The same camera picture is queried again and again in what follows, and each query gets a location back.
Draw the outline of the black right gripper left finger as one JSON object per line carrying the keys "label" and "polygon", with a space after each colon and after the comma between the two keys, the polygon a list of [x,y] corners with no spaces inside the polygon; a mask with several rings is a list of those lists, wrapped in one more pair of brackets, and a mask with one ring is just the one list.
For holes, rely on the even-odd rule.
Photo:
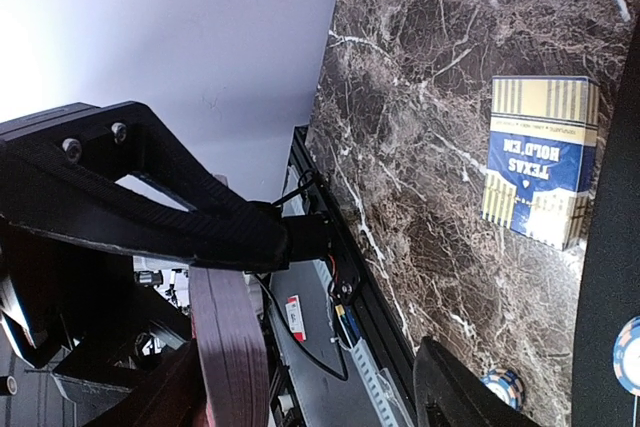
{"label": "black right gripper left finger", "polygon": [[204,406],[198,347],[192,339],[87,426],[192,426]]}

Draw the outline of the red playing card deck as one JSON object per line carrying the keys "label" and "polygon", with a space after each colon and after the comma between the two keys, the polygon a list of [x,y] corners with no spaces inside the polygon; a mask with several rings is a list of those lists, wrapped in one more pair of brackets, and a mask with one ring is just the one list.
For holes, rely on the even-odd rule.
{"label": "red playing card deck", "polygon": [[244,275],[192,266],[189,300],[208,419],[215,426],[266,426],[266,346]]}

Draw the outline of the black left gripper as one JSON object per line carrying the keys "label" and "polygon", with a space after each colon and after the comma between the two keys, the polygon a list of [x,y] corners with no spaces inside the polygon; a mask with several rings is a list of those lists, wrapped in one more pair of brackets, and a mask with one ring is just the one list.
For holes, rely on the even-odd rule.
{"label": "black left gripper", "polygon": [[1,216],[1,319],[33,367],[61,348],[112,359],[142,332],[190,339],[189,318],[137,283],[126,255],[254,272],[290,257],[285,228],[135,101],[4,122]]}

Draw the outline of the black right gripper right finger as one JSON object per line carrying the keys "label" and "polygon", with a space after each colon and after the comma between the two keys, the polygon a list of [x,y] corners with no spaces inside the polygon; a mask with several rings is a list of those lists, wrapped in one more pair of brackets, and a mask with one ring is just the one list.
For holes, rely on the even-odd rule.
{"label": "black right gripper right finger", "polygon": [[413,365],[418,426],[533,426],[442,344],[421,339]]}

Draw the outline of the blue white chip stack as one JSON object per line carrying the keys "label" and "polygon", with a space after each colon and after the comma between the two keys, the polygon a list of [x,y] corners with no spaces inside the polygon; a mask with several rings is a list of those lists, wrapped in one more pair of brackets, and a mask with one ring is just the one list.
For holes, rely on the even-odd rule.
{"label": "blue white chip stack", "polygon": [[523,409],[526,400],[525,385],[513,370],[492,369],[481,378],[481,382],[512,409]]}

